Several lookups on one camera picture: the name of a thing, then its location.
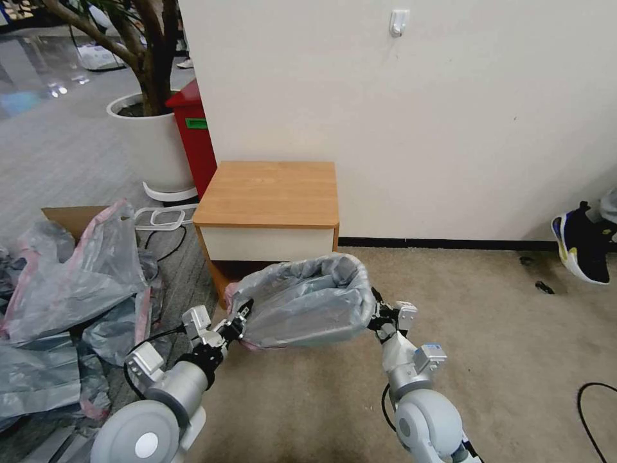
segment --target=red trash bin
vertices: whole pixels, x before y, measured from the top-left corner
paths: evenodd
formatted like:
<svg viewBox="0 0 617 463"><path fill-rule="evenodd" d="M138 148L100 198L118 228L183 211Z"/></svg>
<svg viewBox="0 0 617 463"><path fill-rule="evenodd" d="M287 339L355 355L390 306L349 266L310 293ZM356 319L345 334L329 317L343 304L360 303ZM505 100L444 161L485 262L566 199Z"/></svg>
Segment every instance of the red trash bin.
<svg viewBox="0 0 617 463"><path fill-rule="evenodd" d="M174 110L197 195L201 199L217 169L217 160L214 158L197 80L187 84L165 104Z"/></svg>

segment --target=potted plant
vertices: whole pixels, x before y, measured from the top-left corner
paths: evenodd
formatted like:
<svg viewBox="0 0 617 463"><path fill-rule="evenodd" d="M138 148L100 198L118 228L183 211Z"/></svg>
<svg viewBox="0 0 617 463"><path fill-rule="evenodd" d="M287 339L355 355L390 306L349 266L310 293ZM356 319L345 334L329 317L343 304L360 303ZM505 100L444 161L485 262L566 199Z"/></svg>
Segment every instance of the potted plant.
<svg viewBox="0 0 617 463"><path fill-rule="evenodd" d="M50 12L88 34L135 74L141 92L111 102L107 113L128 142L131 163L144 181L146 193L160 201L195 196L174 115L165 106L173 93L170 74L178 38L176 0L42 1ZM90 5L105 12L123 44L97 27Z"/></svg>

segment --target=soil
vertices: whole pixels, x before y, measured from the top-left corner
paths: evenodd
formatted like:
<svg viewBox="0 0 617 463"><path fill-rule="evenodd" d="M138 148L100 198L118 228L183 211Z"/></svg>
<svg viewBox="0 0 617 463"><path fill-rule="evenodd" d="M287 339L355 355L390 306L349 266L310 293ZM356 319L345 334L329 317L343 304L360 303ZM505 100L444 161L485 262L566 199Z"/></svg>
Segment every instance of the soil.
<svg viewBox="0 0 617 463"><path fill-rule="evenodd" d="M172 111L168 109L165 114L169 114L171 112ZM137 102L132 105L125 106L118 111L118 116L143 117L143 104L141 102Z"/></svg>

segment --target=cardboard box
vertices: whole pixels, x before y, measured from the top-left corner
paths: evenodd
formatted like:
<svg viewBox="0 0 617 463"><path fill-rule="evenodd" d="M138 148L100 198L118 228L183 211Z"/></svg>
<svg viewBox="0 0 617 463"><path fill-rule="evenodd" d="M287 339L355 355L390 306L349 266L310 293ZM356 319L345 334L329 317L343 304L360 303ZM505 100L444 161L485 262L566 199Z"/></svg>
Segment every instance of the cardboard box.
<svg viewBox="0 0 617 463"><path fill-rule="evenodd" d="M109 206L79 206L69 208L43 208L41 209L48 220L58 222L79 241L85 228L92 219Z"/></svg>

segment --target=white drawer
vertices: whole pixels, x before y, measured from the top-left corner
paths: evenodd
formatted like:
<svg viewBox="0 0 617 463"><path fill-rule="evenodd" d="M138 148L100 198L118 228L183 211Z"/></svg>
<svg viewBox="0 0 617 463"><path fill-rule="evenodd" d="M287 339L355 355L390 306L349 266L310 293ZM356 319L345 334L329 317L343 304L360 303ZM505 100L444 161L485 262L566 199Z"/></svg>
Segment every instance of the white drawer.
<svg viewBox="0 0 617 463"><path fill-rule="evenodd" d="M210 260L301 260L332 252L333 228L199 227Z"/></svg>

